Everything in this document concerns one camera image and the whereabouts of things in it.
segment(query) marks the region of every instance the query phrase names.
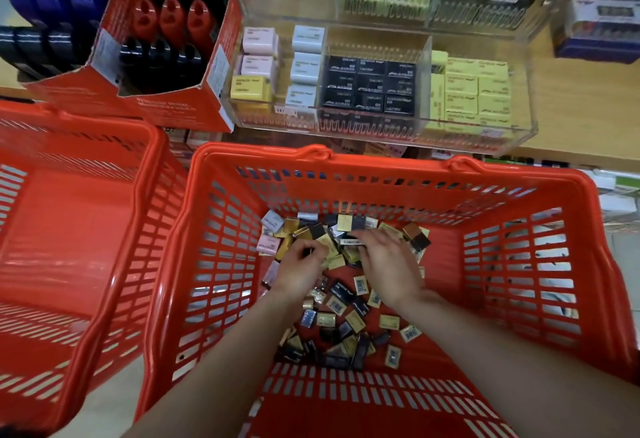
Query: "product box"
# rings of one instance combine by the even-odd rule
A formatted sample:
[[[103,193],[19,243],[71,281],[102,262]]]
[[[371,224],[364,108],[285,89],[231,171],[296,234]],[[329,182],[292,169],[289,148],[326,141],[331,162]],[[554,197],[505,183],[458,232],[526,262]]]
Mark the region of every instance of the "product box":
[[[116,37],[118,49],[121,40],[131,32],[135,1],[117,0],[116,4],[109,4],[109,11],[116,7],[119,11],[121,32]],[[222,107],[220,96],[241,25],[242,11],[239,1],[229,0],[225,20],[220,27],[209,65],[204,78],[197,86],[161,94],[139,94],[132,87],[122,83],[118,91],[118,102],[124,104],[126,111],[154,125],[231,133],[234,130],[234,122]]]
[[[140,117],[117,98],[122,78],[118,57],[129,28],[123,23],[132,9],[131,0],[109,0],[84,66],[41,81],[27,81],[19,73],[18,81],[37,98],[72,114]]]

